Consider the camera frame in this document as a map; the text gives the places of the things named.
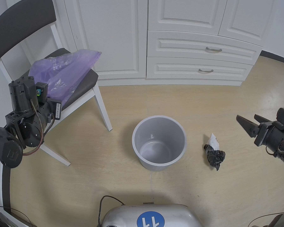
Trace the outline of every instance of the metal handle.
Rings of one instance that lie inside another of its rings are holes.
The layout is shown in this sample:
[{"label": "metal handle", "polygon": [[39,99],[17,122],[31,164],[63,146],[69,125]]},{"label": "metal handle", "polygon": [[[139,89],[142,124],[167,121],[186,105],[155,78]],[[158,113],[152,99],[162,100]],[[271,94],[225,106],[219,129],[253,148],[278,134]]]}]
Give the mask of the metal handle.
[{"label": "metal handle", "polygon": [[210,73],[210,72],[213,72],[213,69],[211,69],[211,70],[201,70],[201,69],[199,69],[199,71]]},{"label": "metal handle", "polygon": [[221,52],[222,51],[222,49],[216,50],[216,49],[211,49],[211,48],[208,48],[208,47],[206,47],[206,49],[209,50],[209,51],[216,51],[216,52]]}]

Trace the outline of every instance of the piece of trash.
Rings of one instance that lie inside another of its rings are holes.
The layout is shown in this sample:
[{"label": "piece of trash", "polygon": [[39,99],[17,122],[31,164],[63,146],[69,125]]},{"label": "piece of trash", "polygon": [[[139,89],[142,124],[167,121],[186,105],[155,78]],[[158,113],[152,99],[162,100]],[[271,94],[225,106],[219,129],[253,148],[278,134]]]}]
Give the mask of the piece of trash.
[{"label": "piece of trash", "polygon": [[225,152],[220,150],[219,142],[213,133],[211,133],[207,144],[204,146],[204,149],[209,164],[219,170],[220,164],[225,159]]}]

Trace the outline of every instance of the white paper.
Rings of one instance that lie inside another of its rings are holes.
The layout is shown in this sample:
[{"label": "white paper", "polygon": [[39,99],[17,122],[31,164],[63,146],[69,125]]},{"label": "white paper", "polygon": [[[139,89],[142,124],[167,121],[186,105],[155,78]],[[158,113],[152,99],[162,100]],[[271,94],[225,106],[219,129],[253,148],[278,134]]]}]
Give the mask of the white paper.
[{"label": "white paper", "polygon": [[207,142],[207,145],[210,145],[214,150],[220,149],[219,142],[213,133],[211,133],[211,136]]}]

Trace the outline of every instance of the chair leg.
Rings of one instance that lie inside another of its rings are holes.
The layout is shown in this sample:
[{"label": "chair leg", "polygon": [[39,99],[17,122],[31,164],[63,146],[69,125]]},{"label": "chair leg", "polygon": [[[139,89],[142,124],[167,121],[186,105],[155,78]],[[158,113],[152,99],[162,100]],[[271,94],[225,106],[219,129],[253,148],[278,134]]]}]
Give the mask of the chair leg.
[{"label": "chair leg", "polygon": [[98,104],[98,107],[100,109],[102,118],[104,120],[105,126],[108,129],[108,131],[111,131],[113,129],[113,127],[111,126],[108,114],[106,112],[106,108],[99,90],[99,86],[98,83],[96,83],[96,85],[93,87],[94,93],[95,93],[95,98],[96,98],[96,102]]},{"label": "chair leg", "polygon": [[47,154],[54,157],[58,161],[62,162],[63,164],[69,166],[71,163],[66,160],[63,156],[60,156],[58,153],[54,152],[52,149],[50,149],[47,145],[44,143],[40,146],[40,149],[44,150]]}]

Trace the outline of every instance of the crumpled black plastic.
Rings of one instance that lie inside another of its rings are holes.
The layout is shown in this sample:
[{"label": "crumpled black plastic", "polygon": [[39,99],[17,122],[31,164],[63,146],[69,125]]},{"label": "crumpled black plastic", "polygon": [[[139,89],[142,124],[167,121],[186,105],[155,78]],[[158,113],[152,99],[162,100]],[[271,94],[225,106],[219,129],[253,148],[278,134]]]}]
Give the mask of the crumpled black plastic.
[{"label": "crumpled black plastic", "polygon": [[225,159],[225,152],[222,150],[214,150],[210,145],[205,145],[204,149],[209,164],[219,170],[220,163]]}]

